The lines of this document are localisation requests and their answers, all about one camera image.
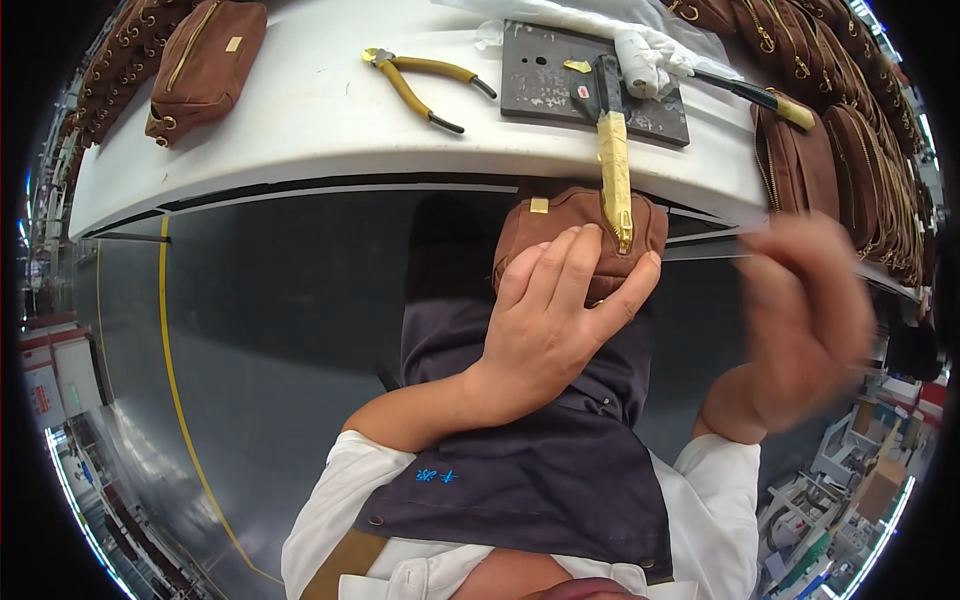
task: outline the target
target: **forearm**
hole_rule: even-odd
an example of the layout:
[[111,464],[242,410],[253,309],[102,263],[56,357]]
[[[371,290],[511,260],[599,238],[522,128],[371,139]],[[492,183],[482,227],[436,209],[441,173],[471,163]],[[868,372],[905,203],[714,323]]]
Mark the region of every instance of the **forearm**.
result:
[[722,374],[707,392],[693,425],[693,438],[715,433],[732,442],[759,444],[767,435],[754,405],[754,365]]
[[363,405],[344,423],[368,439],[403,452],[420,452],[448,435],[487,426],[472,368],[445,379],[400,388]]

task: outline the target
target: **apron strap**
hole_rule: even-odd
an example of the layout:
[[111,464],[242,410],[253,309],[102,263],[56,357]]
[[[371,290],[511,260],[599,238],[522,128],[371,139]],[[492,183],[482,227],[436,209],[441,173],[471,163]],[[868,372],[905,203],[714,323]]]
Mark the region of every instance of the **apron strap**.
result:
[[380,556],[388,538],[365,534],[350,527],[326,557],[313,579],[306,585],[300,600],[337,600],[341,575],[364,576]]

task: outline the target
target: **shirt sleeve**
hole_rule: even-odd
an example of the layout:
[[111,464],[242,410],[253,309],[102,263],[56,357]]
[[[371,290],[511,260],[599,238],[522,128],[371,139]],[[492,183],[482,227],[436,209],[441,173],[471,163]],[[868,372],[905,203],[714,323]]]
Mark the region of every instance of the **shirt sleeve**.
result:
[[726,560],[732,562],[731,568],[711,577],[716,597],[748,597],[756,583],[759,444],[739,444],[716,434],[700,436],[686,445],[674,469],[712,517],[720,536],[716,548],[723,547]]
[[337,437],[320,481],[283,543],[280,574],[288,600],[300,598],[373,490],[392,481],[414,458],[372,442],[357,431]]

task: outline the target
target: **left hand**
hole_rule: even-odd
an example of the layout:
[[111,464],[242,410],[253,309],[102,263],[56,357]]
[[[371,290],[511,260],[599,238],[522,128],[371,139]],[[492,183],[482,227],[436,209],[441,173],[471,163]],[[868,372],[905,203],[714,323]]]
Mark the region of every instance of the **left hand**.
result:
[[595,224],[570,228],[507,267],[483,357],[465,372],[478,425],[519,419],[557,397],[657,286],[660,257],[648,252],[617,291],[585,308],[602,235]]

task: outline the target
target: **white table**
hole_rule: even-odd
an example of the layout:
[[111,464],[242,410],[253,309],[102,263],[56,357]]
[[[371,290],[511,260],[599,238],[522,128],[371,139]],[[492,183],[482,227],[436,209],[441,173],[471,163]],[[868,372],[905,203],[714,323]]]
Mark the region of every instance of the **white table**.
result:
[[[473,46],[485,18],[427,0],[294,0],[271,7],[260,53],[234,111],[171,149],[143,133],[144,84],[102,146],[86,151],[71,239],[163,204],[278,181],[377,173],[484,173],[600,177],[589,127],[500,116],[471,86],[409,74],[454,135],[420,120],[386,78],[360,59],[367,46],[446,60],[500,87],[500,49]],[[766,195],[747,102],[693,83],[682,90],[690,144],[634,137],[634,187],[740,223],[760,218]]]

